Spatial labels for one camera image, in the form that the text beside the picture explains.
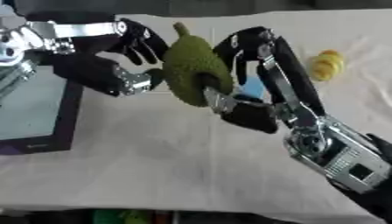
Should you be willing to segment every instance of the robotic hand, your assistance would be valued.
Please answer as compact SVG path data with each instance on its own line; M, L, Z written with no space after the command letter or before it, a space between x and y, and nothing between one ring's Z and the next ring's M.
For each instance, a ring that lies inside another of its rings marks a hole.
M206 87L209 106L223 120L267 133L277 120L289 128L283 140L290 155L316 172L370 213L392 223L392 144L366 136L328 115L288 43L271 30L255 27L230 35L214 48L233 69L238 81L247 79L248 61L271 94L271 103L230 97Z
M106 95L148 91L163 79L129 73L117 62L96 56L120 53L135 65L163 58L167 44L151 29L126 18L96 12L40 12L16 29L0 31L0 99L35 73L52 66L60 77Z

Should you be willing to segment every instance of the black robotic finger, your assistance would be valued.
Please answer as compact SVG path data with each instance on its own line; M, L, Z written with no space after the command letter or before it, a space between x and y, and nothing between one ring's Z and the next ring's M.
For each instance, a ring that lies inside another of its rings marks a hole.
M124 50L122 51L122 54L125 55L125 57L127 57L130 61L132 61L132 63L137 66L141 66L143 64L143 61L137 54L137 51L131 46L125 46Z
M237 79L240 85L245 85L247 82L247 63L243 54L238 55L235 59L235 72L237 73Z
M154 90L159 84L161 84L164 79L164 71L159 68L152 68L145 71L147 74L151 76L151 87L150 90Z
M109 48L108 52L129 55L132 57L129 59L136 61L137 65L141 64L135 57L136 52L151 64L157 63L157 58L162 60L169 47L152 29L126 18L122 21L127 25L127 31L121 37L121 41Z
M283 38L278 38L275 41L274 57L284 70L299 100L306 103L318 116L323 116L326 112L316 89L289 44Z
M224 39L213 49L224 61L230 72L233 70L233 64L235 63L235 72L240 85L247 81L247 62L258 60L258 46L267 41L260 35L266 30L264 27L258 26L238 31Z
M123 81L115 75L117 63L93 55L75 54L52 62L58 76L106 95L118 96Z
M262 81L262 84L268 90L271 95L271 101L275 103L284 102L284 96L282 95L281 90L278 88L276 81L272 78L273 76L268 75L271 71L267 71L263 64L260 64L257 67L257 74L259 79Z
M224 121L268 134L277 132L277 120L273 116L273 110L269 104L264 104L260 99L242 94L234 98L238 101L237 105L232 112L221 115Z
M157 63L157 57L144 42L140 42L138 45L135 45L133 49L140 53L147 60L148 63Z
M169 49L169 46L152 29L148 27L146 27L146 29L149 32L150 37L144 38L143 43L146 44L150 48L150 50L154 52L154 54L159 60L163 60L166 51Z

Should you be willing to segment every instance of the white tablecloth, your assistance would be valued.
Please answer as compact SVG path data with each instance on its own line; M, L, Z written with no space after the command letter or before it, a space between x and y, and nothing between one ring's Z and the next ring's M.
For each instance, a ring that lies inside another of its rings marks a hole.
M346 56L346 71L317 84L325 107L361 132L392 140L392 10L126 17L168 43L177 38L172 24L182 21L212 44L243 28L273 28L303 62L336 49ZM71 151L0 157L0 207L214 210L303 223L381 223L289 158L284 133L226 124L209 109L177 100L165 85L121 99L87 90Z

